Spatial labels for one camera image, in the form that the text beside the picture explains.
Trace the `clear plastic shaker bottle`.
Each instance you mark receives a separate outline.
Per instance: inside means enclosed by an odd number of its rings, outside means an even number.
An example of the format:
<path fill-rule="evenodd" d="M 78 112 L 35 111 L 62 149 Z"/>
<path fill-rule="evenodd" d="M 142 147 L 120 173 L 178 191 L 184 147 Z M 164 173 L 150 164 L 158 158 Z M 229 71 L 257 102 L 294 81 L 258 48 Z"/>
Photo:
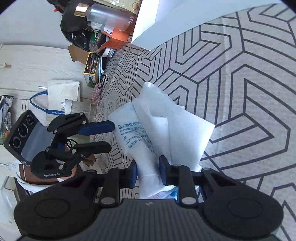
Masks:
<path fill-rule="evenodd" d="M 91 104 L 88 120 L 90 122 L 106 121 L 115 108 L 116 104 L 113 100 L 101 101 L 100 104 Z"/>

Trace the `orange cardboard box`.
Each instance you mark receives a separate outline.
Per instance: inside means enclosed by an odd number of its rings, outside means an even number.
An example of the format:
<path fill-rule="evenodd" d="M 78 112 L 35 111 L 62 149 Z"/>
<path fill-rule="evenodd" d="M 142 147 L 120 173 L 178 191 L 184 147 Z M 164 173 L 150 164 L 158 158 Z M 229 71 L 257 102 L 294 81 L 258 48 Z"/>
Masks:
<path fill-rule="evenodd" d="M 130 36 L 130 34 L 126 31 L 117 29 L 113 29 L 112 34 L 106 31 L 103 31 L 103 33 L 108 36 L 109 39 L 101 45 L 101 47 L 96 51 L 97 53 L 101 52 L 105 48 L 119 50 L 127 43 L 128 37 Z"/>

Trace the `open cardboard photo box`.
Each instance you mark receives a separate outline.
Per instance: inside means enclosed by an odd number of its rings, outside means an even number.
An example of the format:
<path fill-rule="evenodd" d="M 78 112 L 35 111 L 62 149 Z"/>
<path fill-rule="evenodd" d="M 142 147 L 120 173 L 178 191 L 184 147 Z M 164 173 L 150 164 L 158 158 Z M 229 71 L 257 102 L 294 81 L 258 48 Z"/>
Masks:
<path fill-rule="evenodd" d="M 88 87 L 94 88 L 100 82 L 101 56 L 95 52 L 87 52 L 75 45 L 68 46 L 72 62 L 79 62 L 84 65 L 83 76 Z"/>

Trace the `black plastic bag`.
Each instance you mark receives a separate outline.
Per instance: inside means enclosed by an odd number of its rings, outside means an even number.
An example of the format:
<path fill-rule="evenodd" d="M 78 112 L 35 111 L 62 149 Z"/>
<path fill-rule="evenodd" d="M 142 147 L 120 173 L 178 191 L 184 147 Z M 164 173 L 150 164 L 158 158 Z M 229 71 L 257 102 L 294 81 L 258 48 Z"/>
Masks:
<path fill-rule="evenodd" d="M 91 32 L 86 17 L 75 16 L 78 4 L 93 5 L 94 1 L 56 1 L 48 0 L 62 14 L 60 29 L 65 38 L 74 46 L 89 52 Z"/>

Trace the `white panda plush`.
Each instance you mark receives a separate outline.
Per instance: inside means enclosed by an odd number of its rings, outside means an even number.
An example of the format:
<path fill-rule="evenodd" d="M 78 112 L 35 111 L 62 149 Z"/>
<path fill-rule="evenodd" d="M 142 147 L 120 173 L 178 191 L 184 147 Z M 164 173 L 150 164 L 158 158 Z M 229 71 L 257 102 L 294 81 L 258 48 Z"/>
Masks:
<path fill-rule="evenodd" d="M 99 23 L 96 23 L 96 22 L 91 22 L 90 27 L 93 29 L 93 31 L 95 33 L 98 33 L 98 32 L 101 31 L 102 24 L 99 24 Z"/>

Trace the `frosted bottle gold cap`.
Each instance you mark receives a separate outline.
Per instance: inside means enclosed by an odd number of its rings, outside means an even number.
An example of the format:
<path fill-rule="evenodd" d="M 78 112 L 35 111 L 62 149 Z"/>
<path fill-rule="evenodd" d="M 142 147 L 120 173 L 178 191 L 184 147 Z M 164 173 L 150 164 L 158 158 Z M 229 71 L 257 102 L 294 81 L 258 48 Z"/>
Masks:
<path fill-rule="evenodd" d="M 126 32 L 132 32 L 136 16 L 128 11 L 114 9 L 102 4 L 79 3 L 74 11 L 75 16 L 86 17 L 89 22 L 98 23 Z"/>

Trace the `pink floral scrunchie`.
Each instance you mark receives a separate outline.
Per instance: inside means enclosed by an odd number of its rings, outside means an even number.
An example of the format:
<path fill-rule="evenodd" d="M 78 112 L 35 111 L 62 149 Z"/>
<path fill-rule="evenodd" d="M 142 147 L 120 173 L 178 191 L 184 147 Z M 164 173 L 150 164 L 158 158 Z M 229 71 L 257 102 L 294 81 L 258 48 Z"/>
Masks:
<path fill-rule="evenodd" d="M 93 90 L 92 95 L 92 104 L 98 105 L 101 101 L 101 95 L 102 95 L 103 85 L 102 84 L 96 84 Z"/>

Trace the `stacked round tins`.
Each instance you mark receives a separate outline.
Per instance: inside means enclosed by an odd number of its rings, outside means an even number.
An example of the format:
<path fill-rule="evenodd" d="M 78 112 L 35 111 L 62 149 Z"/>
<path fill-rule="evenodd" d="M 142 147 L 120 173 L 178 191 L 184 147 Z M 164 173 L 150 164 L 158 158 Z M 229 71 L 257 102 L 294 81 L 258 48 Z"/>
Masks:
<path fill-rule="evenodd" d="M 104 51 L 102 51 L 101 56 L 106 57 L 106 58 L 111 58 L 113 56 L 114 52 L 115 52 L 114 49 L 106 47 L 104 49 Z"/>

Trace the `white nonwoven shopping bag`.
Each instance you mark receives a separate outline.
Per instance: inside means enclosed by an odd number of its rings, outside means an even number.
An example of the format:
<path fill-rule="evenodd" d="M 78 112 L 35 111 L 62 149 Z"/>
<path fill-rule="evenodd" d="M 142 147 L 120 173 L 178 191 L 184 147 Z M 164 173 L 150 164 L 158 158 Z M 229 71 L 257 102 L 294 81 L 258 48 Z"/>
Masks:
<path fill-rule="evenodd" d="M 215 125 L 186 111 L 150 82 L 137 98 L 112 112 L 114 135 L 124 154 L 137 164 L 139 196 L 155 197 L 167 190 L 161 180 L 159 157 L 192 171 L 199 161 Z"/>

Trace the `yellow snack pouch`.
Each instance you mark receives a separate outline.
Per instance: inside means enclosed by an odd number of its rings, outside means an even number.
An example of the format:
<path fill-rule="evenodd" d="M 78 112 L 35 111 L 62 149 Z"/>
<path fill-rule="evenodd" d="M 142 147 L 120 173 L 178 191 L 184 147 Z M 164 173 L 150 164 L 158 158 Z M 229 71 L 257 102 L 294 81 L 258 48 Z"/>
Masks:
<path fill-rule="evenodd" d="M 138 14 L 142 0 L 94 0 L 96 3 L 103 4 L 105 6 L 119 9 L 122 11 L 128 11 L 135 15 Z"/>

